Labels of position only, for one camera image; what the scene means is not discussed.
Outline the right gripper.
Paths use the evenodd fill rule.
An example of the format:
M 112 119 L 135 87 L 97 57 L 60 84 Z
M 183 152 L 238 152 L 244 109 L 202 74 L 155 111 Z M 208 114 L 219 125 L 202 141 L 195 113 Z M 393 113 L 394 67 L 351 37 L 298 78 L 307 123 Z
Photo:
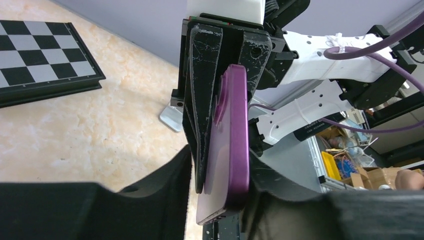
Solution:
M 170 104 L 183 107 L 183 128 L 194 161 L 195 191 L 206 179 L 215 79 L 231 64 L 246 69 L 247 99 L 264 88 L 263 74 L 271 82 L 273 57 L 285 47 L 283 31 L 273 24 L 257 24 L 201 13 L 183 20 L 178 87 Z

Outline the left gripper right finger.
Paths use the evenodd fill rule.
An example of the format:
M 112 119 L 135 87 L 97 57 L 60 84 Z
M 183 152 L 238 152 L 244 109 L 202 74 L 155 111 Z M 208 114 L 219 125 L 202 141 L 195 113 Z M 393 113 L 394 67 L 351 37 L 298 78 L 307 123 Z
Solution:
M 240 225 L 248 240 L 421 240 L 421 190 L 307 194 L 250 152 L 250 188 Z

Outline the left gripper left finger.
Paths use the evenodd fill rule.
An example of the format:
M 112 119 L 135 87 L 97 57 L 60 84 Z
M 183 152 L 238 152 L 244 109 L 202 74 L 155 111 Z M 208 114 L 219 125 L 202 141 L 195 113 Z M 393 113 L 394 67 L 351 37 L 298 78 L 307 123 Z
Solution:
M 2 183 L 3 240 L 182 240 L 191 151 L 119 192 L 95 182 Z

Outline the black phone with purple edge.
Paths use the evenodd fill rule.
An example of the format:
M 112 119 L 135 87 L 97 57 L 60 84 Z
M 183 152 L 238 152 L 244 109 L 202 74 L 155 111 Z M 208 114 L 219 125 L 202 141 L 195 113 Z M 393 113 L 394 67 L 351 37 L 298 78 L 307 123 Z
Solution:
M 231 64 L 220 79 L 212 118 L 206 177 L 196 223 L 206 225 L 238 213 L 250 184 L 247 71 Z

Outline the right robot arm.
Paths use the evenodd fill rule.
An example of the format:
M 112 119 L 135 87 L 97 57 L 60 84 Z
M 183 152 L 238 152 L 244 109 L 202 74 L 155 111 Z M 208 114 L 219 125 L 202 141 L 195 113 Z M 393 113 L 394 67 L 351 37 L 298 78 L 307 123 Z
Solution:
M 249 188 L 249 150 L 259 152 L 331 114 L 365 110 L 392 97 L 404 80 L 393 44 L 424 25 L 423 14 L 397 32 L 360 37 L 310 36 L 282 27 L 300 15 L 307 0 L 193 0 L 182 22 L 178 87 L 171 104 L 183 108 L 182 126 L 195 166 L 199 194 Z M 300 81 L 318 85 L 253 122 L 248 104 L 256 90 Z

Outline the white plastic phone holder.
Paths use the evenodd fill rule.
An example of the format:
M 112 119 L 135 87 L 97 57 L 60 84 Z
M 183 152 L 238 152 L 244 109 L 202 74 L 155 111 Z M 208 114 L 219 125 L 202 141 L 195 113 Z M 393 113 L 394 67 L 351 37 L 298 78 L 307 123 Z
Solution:
M 159 115 L 160 121 L 167 125 L 174 132 L 181 132 L 183 130 L 183 108 L 178 106 L 171 106 L 168 104 Z

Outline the yellow plastic bin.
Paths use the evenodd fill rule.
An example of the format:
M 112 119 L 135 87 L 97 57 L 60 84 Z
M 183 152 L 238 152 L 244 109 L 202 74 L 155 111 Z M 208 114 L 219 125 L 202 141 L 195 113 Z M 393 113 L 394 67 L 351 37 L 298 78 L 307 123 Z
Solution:
M 323 161 L 327 175 L 334 180 L 340 181 L 342 177 L 333 155 L 322 151 L 321 157 L 322 157 L 322 161 Z

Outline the brown cardboard box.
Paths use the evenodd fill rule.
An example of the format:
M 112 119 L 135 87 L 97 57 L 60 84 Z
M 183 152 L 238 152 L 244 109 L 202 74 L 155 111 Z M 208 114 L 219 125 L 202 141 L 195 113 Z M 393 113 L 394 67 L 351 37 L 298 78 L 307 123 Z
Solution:
M 341 182 L 355 189 L 396 190 L 396 178 L 401 167 L 359 167 Z

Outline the black grey chessboard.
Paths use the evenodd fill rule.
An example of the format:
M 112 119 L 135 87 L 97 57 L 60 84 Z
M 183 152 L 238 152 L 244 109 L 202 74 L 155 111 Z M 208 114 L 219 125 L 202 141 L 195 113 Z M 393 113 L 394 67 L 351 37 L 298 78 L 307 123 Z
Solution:
M 104 79 L 72 23 L 1 20 L 2 108 L 97 90 Z

